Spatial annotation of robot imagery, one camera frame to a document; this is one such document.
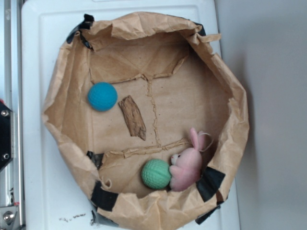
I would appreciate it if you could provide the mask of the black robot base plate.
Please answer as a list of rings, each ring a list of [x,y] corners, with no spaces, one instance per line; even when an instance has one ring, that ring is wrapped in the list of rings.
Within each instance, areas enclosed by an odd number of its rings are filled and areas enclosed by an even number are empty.
[[[12,160],[11,110],[0,101],[0,171]]]

